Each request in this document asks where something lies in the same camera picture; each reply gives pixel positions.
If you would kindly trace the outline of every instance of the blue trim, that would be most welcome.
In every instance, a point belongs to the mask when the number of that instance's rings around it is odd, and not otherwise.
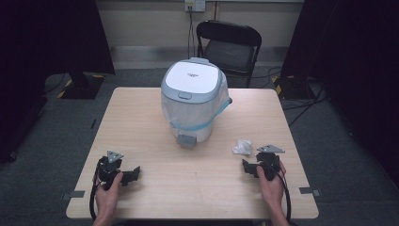
[[[219,108],[219,110],[216,112],[216,114],[215,114],[209,121],[207,121],[206,123],[199,124],[199,125],[195,125],[195,126],[190,126],[190,127],[185,127],[185,128],[181,128],[181,127],[179,127],[179,125],[176,125],[176,124],[173,124],[173,123],[171,123],[170,125],[172,126],[172,128],[175,128],[175,129],[180,129],[180,130],[185,130],[185,131],[198,131],[198,130],[200,130],[200,129],[203,129],[203,128],[206,128],[206,127],[210,126],[211,123],[212,123],[212,121],[215,119],[215,117],[216,117],[218,114],[222,113],[223,110],[224,110],[229,104],[230,104],[230,100],[225,101],[225,102],[223,103],[223,105]]]

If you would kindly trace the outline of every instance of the electrical outlet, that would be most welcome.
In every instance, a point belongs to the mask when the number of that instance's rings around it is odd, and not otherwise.
[[[205,11],[205,0],[196,0],[195,11]]]
[[[194,12],[203,12],[205,11],[205,3],[206,0],[184,0],[184,11],[188,12],[189,7]]]
[[[184,11],[189,11],[188,7],[191,7],[192,11],[194,11],[195,6],[196,0],[184,0]]]

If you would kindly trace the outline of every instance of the forearm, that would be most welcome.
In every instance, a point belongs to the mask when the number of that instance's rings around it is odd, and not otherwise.
[[[93,226],[111,226],[113,220],[114,214],[112,213],[99,214],[94,220]]]
[[[284,216],[281,208],[269,209],[270,219],[273,226],[288,226],[288,221]]]

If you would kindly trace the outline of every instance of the rice cooker lid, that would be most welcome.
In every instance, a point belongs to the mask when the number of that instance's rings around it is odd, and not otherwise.
[[[163,93],[170,99],[205,103],[218,94],[221,73],[212,65],[180,61],[169,69],[162,85]]]

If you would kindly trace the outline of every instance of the logo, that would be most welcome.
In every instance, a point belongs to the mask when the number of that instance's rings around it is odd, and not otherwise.
[[[194,73],[188,73],[187,75],[190,76],[190,77],[198,77],[199,76],[199,75],[194,74]]]

